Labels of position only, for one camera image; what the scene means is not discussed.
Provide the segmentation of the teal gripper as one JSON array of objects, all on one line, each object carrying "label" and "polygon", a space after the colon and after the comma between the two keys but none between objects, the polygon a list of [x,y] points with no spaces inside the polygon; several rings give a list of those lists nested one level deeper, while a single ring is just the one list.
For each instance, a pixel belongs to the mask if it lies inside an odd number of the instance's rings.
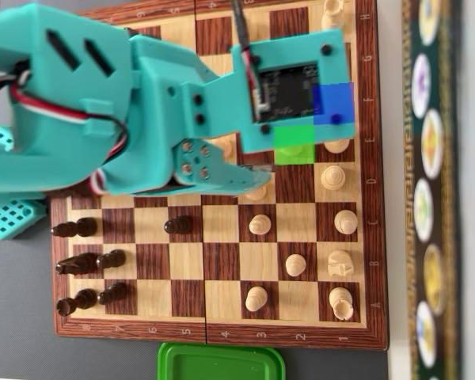
[{"label": "teal gripper", "polygon": [[146,36],[130,42],[138,77],[127,116],[129,139],[127,149],[102,166],[105,191],[237,195],[267,184],[269,170],[230,164],[217,146],[186,139],[182,85],[203,86],[219,76],[189,48]]}]

